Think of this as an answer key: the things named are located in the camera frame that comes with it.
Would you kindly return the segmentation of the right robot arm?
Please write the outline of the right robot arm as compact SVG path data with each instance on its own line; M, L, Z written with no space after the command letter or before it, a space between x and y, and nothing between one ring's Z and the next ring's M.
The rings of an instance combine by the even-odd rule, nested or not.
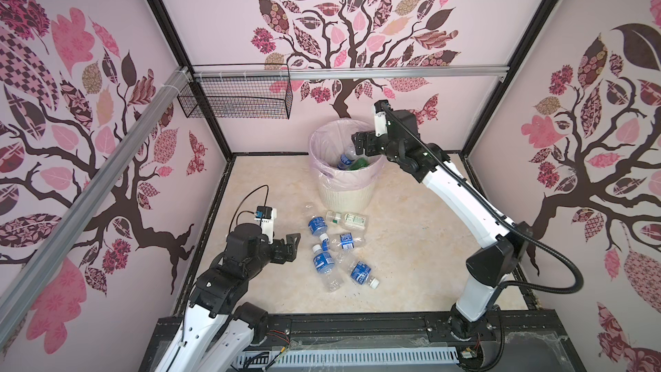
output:
M418 132L416 115L408 110L393 110L386 101L374 106L375 128L352 135L357 153L383 156L424 187L441 198L461 219L480 246L466 260L468 280L449 315L453 336L467 341L486 313L493 310L502 291L524 288L555 295L578 293L585 279L569 258L534 239L532 229L516 223L497 210L458 171L449 155L436 144L426 144ZM529 246L545 251L573 275L568 287L551 287L530 282L511 281L509 274L519 265Z

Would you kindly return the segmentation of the pepsi label clear bottle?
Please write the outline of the pepsi label clear bottle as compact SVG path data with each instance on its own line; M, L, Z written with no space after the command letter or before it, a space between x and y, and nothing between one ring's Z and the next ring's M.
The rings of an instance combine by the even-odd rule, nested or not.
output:
M355 155L353 148L353 145L349 145L344 149L337 164L339 170L348 170L349 166L359 158Z

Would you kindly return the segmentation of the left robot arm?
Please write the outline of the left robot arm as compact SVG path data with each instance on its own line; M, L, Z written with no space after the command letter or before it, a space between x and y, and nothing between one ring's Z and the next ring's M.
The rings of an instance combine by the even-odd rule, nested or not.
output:
M241 352L263 342L268 312L239 301L266 265L293 262L300 242L300 234L270 239L255 223L229 232L222 259L196 279L180 327L155 370L227 371Z

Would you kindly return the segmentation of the green bottle yellow cap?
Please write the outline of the green bottle yellow cap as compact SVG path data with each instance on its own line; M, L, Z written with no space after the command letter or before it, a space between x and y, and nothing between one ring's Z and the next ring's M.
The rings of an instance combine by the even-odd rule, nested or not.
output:
M348 168L349 171L358 171L369 166L368 160L366 158L358 158L355 160Z

